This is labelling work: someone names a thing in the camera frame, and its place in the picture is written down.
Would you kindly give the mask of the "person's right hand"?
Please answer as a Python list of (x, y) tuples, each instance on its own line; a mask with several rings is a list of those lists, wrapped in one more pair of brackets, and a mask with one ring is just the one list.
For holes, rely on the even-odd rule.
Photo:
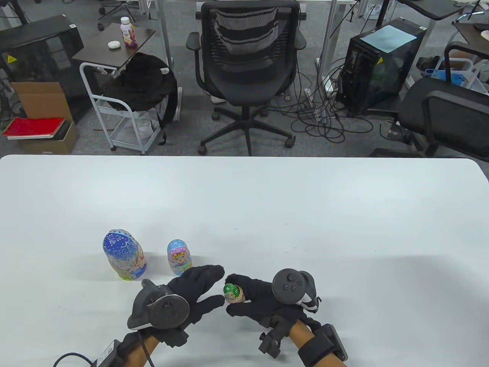
[(241, 274), (230, 274), (225, 282), (238, 286), (246, 302), (229, 304), (226, 312), (232, 317), (248, 317), (270, 331), (260, 336), (259, 350), (277, 358), (283, 338), (289, 337), (303, 356), (313, 365), (325, 356), (328, 343), (317, 334), (321, 325), (308, 318), (304, 308), (297, 303), (283, 303), (274, 295), (272, 283), (252, 279)]

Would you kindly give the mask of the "person's left hand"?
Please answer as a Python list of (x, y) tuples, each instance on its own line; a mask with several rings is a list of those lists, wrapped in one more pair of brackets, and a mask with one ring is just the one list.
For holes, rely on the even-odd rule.
[(225, 270), (220, 265), (204, 265), (186, 270), (167, 285), (155, 286), (145, 305), (146, 323), (139, 334), (155, 338), (170, 347), (183, 346), (186, 328), (225, 303), (223, 295), (199, 298), (220, 281)]

